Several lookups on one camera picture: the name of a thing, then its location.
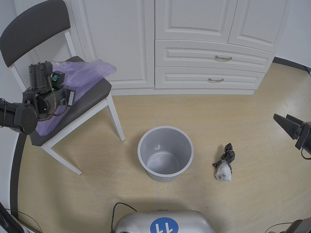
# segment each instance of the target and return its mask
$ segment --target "white chair leg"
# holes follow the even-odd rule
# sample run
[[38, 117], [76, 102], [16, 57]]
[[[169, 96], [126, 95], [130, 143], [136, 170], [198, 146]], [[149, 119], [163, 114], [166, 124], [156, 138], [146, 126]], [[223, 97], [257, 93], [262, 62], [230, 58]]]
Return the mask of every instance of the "white chair leg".
[[125, 136], [124, 136], [124, 133], [123, 133], [123, 130], [122, 130], [122, 127], [121, 127], [121, 123], [120, 123], [119, 118], [118, 118], [118, 114], [117, 114], [117, 111], [116, 111], [116, 108], [115, 108], [115, 104], [114, 104], [114, 102], [112, 100], [111, 93], [109, 93], [109, 95], [106, 97], [106, 100], [107, 100], [107, 103], [108, 103], [109, 112], [111, 114], [112, 120], [113, 120], [113, 122], [115, 124], [115, 128], [117, 130], [118, 136], [121, 139], [121, 141], [124, 141], [125, 140]]
[[49, 148], [48, 145], [45, 143], [41, 146], [49, 155], [54, 157], [56, 160], [58, 160], [61, 164], [68, 167], [70, 170], [74, 171], [76, 174], [80, 175], [82, 172], [80, 169], [78, 169], [76, 166], [72, 165], [70, 162], [65, 160], [61, 155], [56, 153], [53, 149]]

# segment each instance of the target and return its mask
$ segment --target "white label sticker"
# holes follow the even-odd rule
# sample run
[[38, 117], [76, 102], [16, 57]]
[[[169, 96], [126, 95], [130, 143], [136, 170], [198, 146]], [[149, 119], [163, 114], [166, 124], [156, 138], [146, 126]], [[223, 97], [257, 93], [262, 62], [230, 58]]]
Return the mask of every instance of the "white label sticker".
[[72, 103], [73, 103], [73, 97], [75, 96], [75, 92], [74, 91], [71, 91], [70, 92], [70, 95], [69, 95], [69, 100], [68, 100], [68, 105], [69, 106], [72, 106]]

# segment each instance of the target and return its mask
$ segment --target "wooden floor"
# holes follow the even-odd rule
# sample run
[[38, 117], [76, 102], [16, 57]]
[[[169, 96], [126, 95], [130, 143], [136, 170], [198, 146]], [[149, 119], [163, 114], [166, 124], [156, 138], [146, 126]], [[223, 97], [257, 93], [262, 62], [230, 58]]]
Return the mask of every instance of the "wooden floor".
[[[110, 232], [116, 202], [138, 211], [197, 210], [219, 232], [265, 232], [311, 217], [311, 161], [273, 120], [274, 113], [311, 121], [311, 77], [272, 64], [254, 95], [149, 95], [113, 97], [126, 140], [105, 108], [55, 149], [79, 167], [76, 175], [29, 138], [23, 153], [18, 205], [44, 233]], [[194, 145], [190, 167], [174, 181], [151, 179], [137, 157], [149, 129], [169, 125]], [[212, 163], [232, 143], [232, 181], [217, 181]], [[131, 212], [117, 207], [115, 222]], [[37, 228], [31, 219], [20, 217]], [[287, 226], [274, 227], [279, 232]]]

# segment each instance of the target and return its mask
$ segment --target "blue circular logo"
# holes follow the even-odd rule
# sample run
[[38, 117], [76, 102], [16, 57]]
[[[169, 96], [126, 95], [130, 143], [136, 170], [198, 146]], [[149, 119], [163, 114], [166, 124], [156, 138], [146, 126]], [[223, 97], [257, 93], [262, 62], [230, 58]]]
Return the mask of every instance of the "blue circular logo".
[[153, 221], [150, 226], [151, 233], [177, 233], [178, 224], [169, 217], [161, 217]]

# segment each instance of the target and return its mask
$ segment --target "chair seat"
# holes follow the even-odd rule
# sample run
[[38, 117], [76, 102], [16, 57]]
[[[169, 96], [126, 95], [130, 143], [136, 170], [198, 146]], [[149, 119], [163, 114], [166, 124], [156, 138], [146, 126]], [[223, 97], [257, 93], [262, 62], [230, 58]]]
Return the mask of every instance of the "chair seat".
[[[79, 56], [71, 57], [66, 61], [71, 62], [82, 62], [84, 61]], [[42, 146], [48, 140], [52, 139], [58, 134], [59, 131], [68, 126], [71, 122], [79, 118], [93, 106], [98, 104], [100, 101], [105, 99], [111, 90], [111, 84], [106, 80], [102, 79], [96, 83], [87, 93], [85, 93], [77, 103], [75, 103], [56, 128], [46, 136], [40, 136], [37, 131], [30, 134], [31, 143], [35, 146]]]

